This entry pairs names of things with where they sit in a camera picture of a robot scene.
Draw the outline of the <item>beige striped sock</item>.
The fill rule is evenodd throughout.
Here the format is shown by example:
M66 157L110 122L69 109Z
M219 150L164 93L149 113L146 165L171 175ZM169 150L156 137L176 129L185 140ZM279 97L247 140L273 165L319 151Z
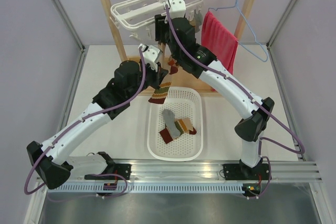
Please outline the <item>beige striped sock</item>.
M159 48L163 52L163 55L160 59L160 64L164 69L168 70L169 73L167 76L165 76L159 88L154 90L152 96L149 99L149 102L154 104L163 104L165 102L170 86L172 84L172 76L176 74L179 70L179 68L177 67L168 65L168 60L165 60L165 47L166 44L159 44Z
M196 135L197 133L197 130L195 129L189 118L175 119L175 125L181 132L180 136L182 136L183 134ZM173 139L171 137L166 125L163 130L159 131L159 134L162 137L165 144L168 144L177 139L177 138Z

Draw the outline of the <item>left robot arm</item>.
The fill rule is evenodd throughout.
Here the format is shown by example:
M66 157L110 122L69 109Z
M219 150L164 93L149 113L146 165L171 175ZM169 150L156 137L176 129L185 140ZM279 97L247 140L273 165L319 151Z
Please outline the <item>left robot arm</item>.
M125 111L140 92L148 87L158 88L167 75L168 70L158 62L122 62L114 77L76 120L48 140L28 144L32 170L48 189L58 188L71 176L111 179L116 164L106 152L79 157L72 157L71 153L93 132Z

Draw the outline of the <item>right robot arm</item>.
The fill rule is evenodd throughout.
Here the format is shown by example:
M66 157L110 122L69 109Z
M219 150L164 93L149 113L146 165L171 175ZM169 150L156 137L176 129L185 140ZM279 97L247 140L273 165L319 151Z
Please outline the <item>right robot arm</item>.
M208 48L196 42L195 29L185 17L169 19L158 14L154 20L155 40L171 51L167 67L170 74L183 69L207 83L241 116L234 128L242 140L239 171L244 178L253 178L262 163L260 139L275 105L273 99L262 99L246 89Z

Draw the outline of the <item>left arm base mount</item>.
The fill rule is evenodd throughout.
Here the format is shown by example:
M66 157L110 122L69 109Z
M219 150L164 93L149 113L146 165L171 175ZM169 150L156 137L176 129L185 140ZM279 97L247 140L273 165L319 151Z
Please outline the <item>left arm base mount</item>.
M85 180L118 180L120 177L115 176L115 174L122 176L126 180L130 179L130 164L115 163L106 152L98 152L97 154L104 159L107 166L99 175L85 175Z

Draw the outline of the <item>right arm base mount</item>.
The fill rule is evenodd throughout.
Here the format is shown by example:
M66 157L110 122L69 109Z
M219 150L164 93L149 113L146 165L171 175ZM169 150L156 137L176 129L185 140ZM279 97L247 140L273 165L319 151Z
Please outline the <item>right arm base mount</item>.
M259 199L266 191L271 181L271 167L263 158L254 168L250 168L242 161L239 163L223 164L222 176L227 180L243 182L242 195L246 199Z

